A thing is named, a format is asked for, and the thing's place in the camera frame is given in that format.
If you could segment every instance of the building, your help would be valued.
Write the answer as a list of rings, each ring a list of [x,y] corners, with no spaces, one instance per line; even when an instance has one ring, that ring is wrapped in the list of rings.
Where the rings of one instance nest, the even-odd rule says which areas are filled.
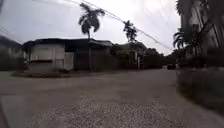
[[[104,70],[114,68],[110,41],[94,39],[40,39],[23,44],[29,69]]]
[[[181,27],[195,26],[202,37],[203,54],[210,48],[224,46],[223,0],[178,0]]]

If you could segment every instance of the asphalt road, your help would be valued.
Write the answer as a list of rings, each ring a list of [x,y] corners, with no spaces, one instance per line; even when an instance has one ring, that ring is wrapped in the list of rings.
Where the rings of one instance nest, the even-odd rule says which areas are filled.
[[[11,128],[224,127],[220,116],[177,93],[175,71],[63,79],[0,73],[0,79],[2,106]]]

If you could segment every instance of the sky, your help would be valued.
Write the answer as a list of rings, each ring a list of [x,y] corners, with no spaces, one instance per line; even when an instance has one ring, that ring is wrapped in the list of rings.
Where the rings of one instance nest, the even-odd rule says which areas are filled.
[[[78,25],[83,13],[75,2],[80,0],[5,0],[0,12],[0,34],[21,44],[40,38],[86,38]],[[173,48],[173,33],[180,26],[176,0],[86,0],[122,20],[130,20],[164,45]],[[100,17],[99,31],[91,33],[97,40],[127,43],[124,24],[112,17]],[[172,51],[141,32],[137,40],[165,55]]]

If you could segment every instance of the power line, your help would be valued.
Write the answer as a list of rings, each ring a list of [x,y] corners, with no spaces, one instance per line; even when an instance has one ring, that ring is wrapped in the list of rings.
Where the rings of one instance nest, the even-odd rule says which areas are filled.
[[[91,5],[91,6],[94,6],[94,7],[96,7],[96,8],[100,8],[100,9],[104,10],[106,13],[112,15],[116,20],[118,20],[118,21],[120,21],[120,22],[122,22],[122,23],[125,22],[125,21],[122,20],[120,17],[116,16],[115,14],[113,14],[113,13],[111,13],[111,12],[109,12],[109,11],[107,11],[107,10],[105,10],[105,9],[103,9],[103,8],[101,8],[101,7],[99,7],[99,6],[97,6],[97,5],[94,5],[94,4],[92,4],[92,3],[90,3],[90,2],[87,2],[87,1],[85,1],[85,0],[81,0],[81,1],[84,2],[84,3],[86,3],[86,4],[89,4],[89,5]],[[167,49],[169,49],[169,50],[173,50],[172,48],[170,48],[170,47],[168,47],[168,46],[162,44],[161,42],[159,42],[158,40],[156,40],[155,38],[153,38],[152,36],[150,36],[149,34],[147,34],[146,32],[144,32],[143,30],[140,30],[140,29],[138,29],[138,28],[136,28],[136,30],[138,30],[139,32],[143,33],[143,34],[146,35],[147,37],[151,38],[153,41],[155,41],[156,43],[162,45],[163,47],[165,47],[165,48],[167,48]]]

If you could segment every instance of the shrub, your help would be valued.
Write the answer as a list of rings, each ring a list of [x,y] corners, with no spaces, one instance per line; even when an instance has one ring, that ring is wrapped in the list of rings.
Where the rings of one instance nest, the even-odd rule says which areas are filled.
[[[182,71],[178,75],[180,93],[199,105],[224,116],[224,71]]]
[[[206,63],[211,67],[224,66],[224,48],[212,48],[208,51]]]
[[[10,56],[6,51],[0,51],[0,71],[23,70],[25,68],[23,58],[16,58]]]

